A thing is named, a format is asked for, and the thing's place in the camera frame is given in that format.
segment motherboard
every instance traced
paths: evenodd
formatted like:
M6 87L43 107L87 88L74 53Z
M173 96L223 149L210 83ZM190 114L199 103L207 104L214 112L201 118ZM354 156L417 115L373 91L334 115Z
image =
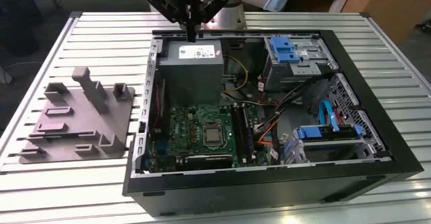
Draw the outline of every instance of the motherboard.
M239 109L245 110L241 120L237 117ZM158 157L154 164L158 166L159 172L179 171L179 166L183 164L185 157L189 160L201 161L206 158L207 161L230 162L230 167L262 166L267 162L266 154L262 152L251 152L249 154L249 146L238 145L238 125L245 125L247 121L251 129L259 123L257 106L213 106L198 105L193 107L173 107L170 119L170 139L167 141L156 141L154 150Z

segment black computer chassis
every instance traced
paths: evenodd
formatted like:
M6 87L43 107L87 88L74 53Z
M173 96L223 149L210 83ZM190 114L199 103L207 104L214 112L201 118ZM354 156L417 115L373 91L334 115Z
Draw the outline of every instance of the black computer chassis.
M201 31L214 36L227 31ZM238 36L269 34L311 34L323 38L339 64L373 125L386 144L393 161L321 164L311 167L269 166L265 171L222 171L214 174L173 174L131 178L132 153L128 154L123 195L131 196L151 216L213 213L239 209L283 207L351 200L389 181L401 181L423 168L397 130L370 86L330 30L245 30ZM155 39L186 40L185 31L154 31Z

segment floor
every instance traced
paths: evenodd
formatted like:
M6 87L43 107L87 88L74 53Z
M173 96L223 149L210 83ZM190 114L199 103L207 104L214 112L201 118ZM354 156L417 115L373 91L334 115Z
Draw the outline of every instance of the floor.
M62 31L67 16L71 11L148 11L146 3L140 0L128 1L118 0L118 3L110 6L104 0L64 0L60 5L62 8L54 8L51 1L44 0L43 14L44 23L34 28L35 37L39 41L39 51L28 57L18 58L10 55L4 49L0 48L0 63L7 68L8 73L15 80L11 85L0 84L0 134L6 129L15 110L24 97L27 89L38 74L40 65L50 53L51 47L55 43L58 35ZM422 32L415 29L409 39L402 43L401 49L411 62L431 81L431 32Z

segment power supply label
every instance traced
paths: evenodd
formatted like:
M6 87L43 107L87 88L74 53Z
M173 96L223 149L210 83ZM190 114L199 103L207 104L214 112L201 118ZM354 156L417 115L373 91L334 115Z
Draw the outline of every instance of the power supply label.
M211 59L217 57L214 45L181 46L181 59Z

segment green motherboard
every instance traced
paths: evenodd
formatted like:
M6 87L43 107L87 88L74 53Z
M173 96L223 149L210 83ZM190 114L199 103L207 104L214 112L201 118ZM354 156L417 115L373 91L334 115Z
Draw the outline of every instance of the green motherboard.
M267 163L265 152L257 153L254 162L238 161L235 130L231 117L234 106L173 107L170 119L170 140L166 148L167 156L218 155L234 157L233 167L262 166ZM250 125L259 122L258 108L247 107ZM175 171L175 159L160 157L158 160L160 172Z

